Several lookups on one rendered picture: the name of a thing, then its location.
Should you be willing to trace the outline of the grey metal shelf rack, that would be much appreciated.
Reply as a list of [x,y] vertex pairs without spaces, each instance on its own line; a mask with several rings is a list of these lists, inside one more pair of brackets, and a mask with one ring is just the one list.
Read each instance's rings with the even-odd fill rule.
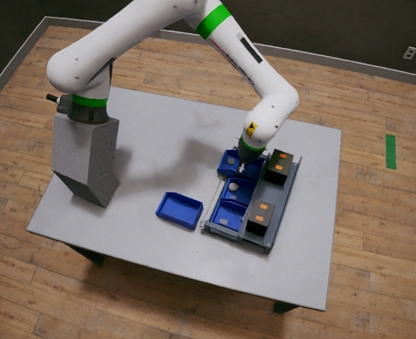
[[[277,184],[273,184],[271,182],[267,182],[264,180],[266,175],[266,170],[268,168],[268,164],[270,162],[271,154],[268,153],[268,155],[262,154],[258,158],[265,160],[265,163],[263,164],[261,173],[259,175],[258,181],[256,182],[256,188],[254,189],[253,195],[251,197],[251,201],[249,203],[249,206],[246,210],[244,219],[242,221],[241,227],[239,229],[239,232],[236,232],[234,230],[228,229],[226,227],[223,227],[221,225],[215,224],[213,222],[210,222],[213,213],[215,211],[215,208],[218,204],[218,201],[220,201],[220,198],[222,196],[222,193],[225,189],[225,186],[227,184],[227,181],[230,177],[227,177],[225,180],[225,183],[222,187],[222,190],[220,192],[220,195],[218,196],[218,199],[216,201],[216,204],[213,208],[213,211],[209,217],[209,220],[200,221],[200,227],[204,227],[204,231],[209,232],[211,234],[214,234],[216,236],[222,237],[223,239],[227,239],[231,242],[234,242],[236,244],[240,244],[242,241],[248,242],[250,244],[259,246],[264,250],[265,255],[269,255],[271,252],[271,249],[275,245],[275,241],[277,239],[280,226],[283,221],[283,217],[288,205],[288,202],[290,200],[290,195],[292,193],[293,186],[295,184],[295,179],[297,177],[297,173],[299,170],[299,166],[302,161],[302,156],[299,161],[299,165],[296,162],[292,162],[290,171],[288,173],[287,179],[285,180],[285,183],[283,186],[279,186]],[[247,232],[246,224],[247,220],[249,218],[249,214],[251,212],[251,209],[253,207],[255,199],[258,199],[260,201],[264,201],[266,203],[275,205],[271,220],[269,222],[268,228],[266,230],[266,233],[264,234],[264,237],[261,237],[257,234],[253,234],[251,232]],[[287,204],[286,204],[287,203]],[[284,213],[283,213],[284,212]],[[203,225],[204,224],[204,225]],[[280,225],[280,226],[279,226]],[[209,228],[209,229],[208,229]],[[219,232],[218,232],[219,231]],[[277,233],[277,234],[276,234]],[[243,238],[243,239],[242,239]],[[242,240],[242,241],[241,241]]]

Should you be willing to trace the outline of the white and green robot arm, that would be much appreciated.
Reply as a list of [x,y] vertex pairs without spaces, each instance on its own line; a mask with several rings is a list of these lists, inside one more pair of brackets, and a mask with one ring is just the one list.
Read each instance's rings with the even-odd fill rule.
[[47,64],[49,82],[58,91],[72,94],[47,94],[46,99],[56,102],[57,112],[73,121],[107,123],[113,61],[182,18],[240,72],[261,98],[245,116],[242,135],[235,137],[243,155],[259,157],[296,110],[299,96],[253,46],[220,0],[132,1],[106,23],[51,57]]

